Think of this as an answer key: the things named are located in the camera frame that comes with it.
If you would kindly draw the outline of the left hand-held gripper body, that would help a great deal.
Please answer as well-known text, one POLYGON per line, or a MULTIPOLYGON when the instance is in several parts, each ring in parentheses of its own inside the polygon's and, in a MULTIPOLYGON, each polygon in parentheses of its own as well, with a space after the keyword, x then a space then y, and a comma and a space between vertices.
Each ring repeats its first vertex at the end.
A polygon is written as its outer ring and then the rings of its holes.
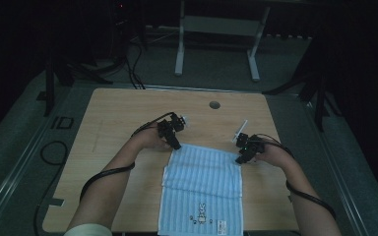
POLYGON ((163 119, 157 124, 158 134, 161 137, 167 137, 174 135, 176 132, 183 131, 187 125, 186 118, 184 116, 178 116, 174 112, 167 113, 170 120, 163 119))

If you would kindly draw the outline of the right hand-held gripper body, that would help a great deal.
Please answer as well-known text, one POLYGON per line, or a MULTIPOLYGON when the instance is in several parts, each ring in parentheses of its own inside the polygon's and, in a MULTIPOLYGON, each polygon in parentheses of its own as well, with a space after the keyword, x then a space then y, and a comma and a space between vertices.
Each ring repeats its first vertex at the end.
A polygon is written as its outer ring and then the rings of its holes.
POLYGON ((241 126, 236 130, 232 142, 239 148, 241 154, 247 153, 248 151, 256 154, 257 152, 264 152, 264 144, 261 138, 257 135, 248 136, 243 133, 248 121, 244 120, 241 126))

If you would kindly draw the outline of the blue striped towel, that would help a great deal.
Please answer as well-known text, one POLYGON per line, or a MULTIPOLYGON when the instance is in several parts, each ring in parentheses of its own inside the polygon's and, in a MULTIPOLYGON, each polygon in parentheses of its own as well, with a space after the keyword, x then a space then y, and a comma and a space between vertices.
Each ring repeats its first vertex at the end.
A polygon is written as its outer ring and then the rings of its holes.
POLYGON ((242 175, 235 153, 183 144, 164 167, 159 236, 243 236, 242 175))

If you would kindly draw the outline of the person's left hand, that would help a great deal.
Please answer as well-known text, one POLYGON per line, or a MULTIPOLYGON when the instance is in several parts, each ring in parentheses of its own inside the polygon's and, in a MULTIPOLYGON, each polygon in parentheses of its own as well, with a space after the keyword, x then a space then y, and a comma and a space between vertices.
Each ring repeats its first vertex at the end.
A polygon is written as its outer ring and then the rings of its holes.
POLYGON ((151 125, 149 128, 138 132, 130 139, 130 142, 136 150, 142 150, 144 148, 170 148, 170 145, 166 142, 166 140, 159 136, 157 125, 151 125))

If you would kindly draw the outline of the person's right hand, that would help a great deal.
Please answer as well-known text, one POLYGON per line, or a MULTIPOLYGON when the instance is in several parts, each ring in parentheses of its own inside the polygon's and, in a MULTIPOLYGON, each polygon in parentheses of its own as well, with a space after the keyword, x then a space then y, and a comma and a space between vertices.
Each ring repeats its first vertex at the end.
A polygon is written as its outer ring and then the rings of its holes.
POLYGON ((256 160, 265 161, 271 165, 284 169, 291 161, 291 156, 277 143, 265 141, 264 151, 255 155, 256 160))

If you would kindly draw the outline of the black metal stand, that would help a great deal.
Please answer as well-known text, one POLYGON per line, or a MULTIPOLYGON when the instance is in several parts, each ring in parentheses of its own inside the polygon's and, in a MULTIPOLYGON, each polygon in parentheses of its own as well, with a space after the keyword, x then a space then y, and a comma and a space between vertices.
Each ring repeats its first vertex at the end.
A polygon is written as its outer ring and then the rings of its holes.
POLYGON ((303 102, 310 102, 316 97, 314 122, 320 132, 324 131, 323 117, 328 114, 325 108, 329 72, 329 49, 326 43, 327 39, 321 34, 314 36, 291 79, 279 87, 263 91, 263 94, 276 95, 303 84, 298 97, 303 102))
POLYGON ((44 64, 44 67, 45 91, 40 94, 39 98, 45 101, 45 117, 50 115, 55 105, 55 78, 58 78, 59 82, 65 86, 71 86, 74 82, 73 79, 69 78, 69 68, 77 70, 79 73, 83 74, 86 78, 92 81, 100 84, 111 85, 111 81, 103 79, 97 73, 92 72, 90 69, 87 69, 85 66, 66 56, 49 56, 44 64))

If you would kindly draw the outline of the dark equipment rack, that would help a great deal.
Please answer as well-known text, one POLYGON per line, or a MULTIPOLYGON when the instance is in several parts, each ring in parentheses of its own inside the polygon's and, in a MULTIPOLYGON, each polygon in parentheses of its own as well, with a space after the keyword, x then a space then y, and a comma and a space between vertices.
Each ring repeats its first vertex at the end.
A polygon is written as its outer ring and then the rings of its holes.
POLYGON ((110 19, 112 25, 112 56, 118 61, 125 59, 128 50, 128 8, 124 0, 110 0, 110 19))

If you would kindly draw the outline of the white desk frame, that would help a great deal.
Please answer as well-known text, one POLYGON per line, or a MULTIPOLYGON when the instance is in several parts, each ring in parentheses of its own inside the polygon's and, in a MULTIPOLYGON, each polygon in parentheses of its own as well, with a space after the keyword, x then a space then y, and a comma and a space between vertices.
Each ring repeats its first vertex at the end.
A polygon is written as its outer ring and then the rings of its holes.
POLYGON ((185 56, 184 34, 186 31, 229 34, 254 37, 254 44, 249 50, 246 51, 246 53, 251 79, 253 82, 258 82, 260 80, 260 75, 256 62, 256 53, 263 36, 270 11, 270 7, 265 7, 259 21, 193 16, 185 13, 185 0, 180 0, 179 39, 174 75, 181 76, 183 74, 185 56))

